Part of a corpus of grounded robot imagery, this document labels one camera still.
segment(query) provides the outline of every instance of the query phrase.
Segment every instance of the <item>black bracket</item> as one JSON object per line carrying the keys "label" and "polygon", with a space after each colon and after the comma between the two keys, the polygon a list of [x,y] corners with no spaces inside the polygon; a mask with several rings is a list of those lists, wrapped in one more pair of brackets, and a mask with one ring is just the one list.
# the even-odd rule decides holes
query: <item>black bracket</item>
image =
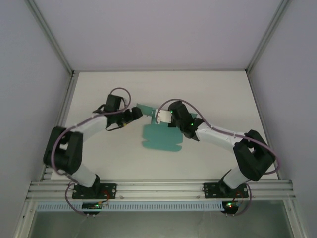
{"label": "black bracket", "polygon": [[72,199],[100,199],[107,200],[115,199],[117,193],[116,183],[100,183],[100,187],[96,193],[91,193],[91,188],[75,185],[73,190]]}
{"label": "black bracket", "polygon": [[223,193],[220,190],[220,184],[218,182],[206,182],[204,183],[203,191],[205,198],[248,198],[248,189],[245,184],[238,186],[236,189],[231,189],[229,193]]}

